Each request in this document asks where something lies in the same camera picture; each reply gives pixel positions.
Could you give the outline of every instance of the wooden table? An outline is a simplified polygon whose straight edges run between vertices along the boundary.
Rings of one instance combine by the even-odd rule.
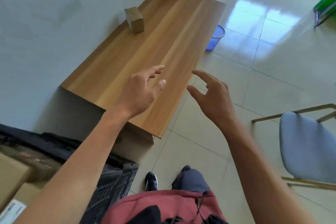
[[[145,31],[133,34],[124,21],[61,87],[108,109],[129,75],[165,65],[149,86],[165,79],[166,87],[147,111],[130,120],[138,132],[161,138],[225,8],[215,0],[145,0],[139,7]]]

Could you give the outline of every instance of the person's left arm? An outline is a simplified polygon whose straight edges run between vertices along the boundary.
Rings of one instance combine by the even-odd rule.
[[[165,80],[159,81],[152,89],[147,86],[148,79],[160,74],[163,68],[153,66],[130,76],[118,101],[103,114],[90,135],[20,214],[15,224],[80,222],[120,130],[129,119],[144,112],[165,86]]]

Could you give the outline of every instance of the gray seat cushion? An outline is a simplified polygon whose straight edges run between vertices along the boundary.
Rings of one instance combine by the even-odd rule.
[[[336,183],[336,140],[321,123],[287,112],[279,133],[283,165],[291,175]]]

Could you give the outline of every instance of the forearm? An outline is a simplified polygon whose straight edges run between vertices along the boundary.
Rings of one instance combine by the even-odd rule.
[[[106,117],[78,147],[15,224],[76,224],[95,190],[126,119]]]
[[[267,163],[243,124],[236,117],[221,124],[255,222],[316,224]]]

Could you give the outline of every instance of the wall stain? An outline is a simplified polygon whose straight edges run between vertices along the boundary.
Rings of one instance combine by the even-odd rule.
[[[58,12],[58,22],[63,24],[82,9],[83,5],[80,0],[73,0],[69,2]]]

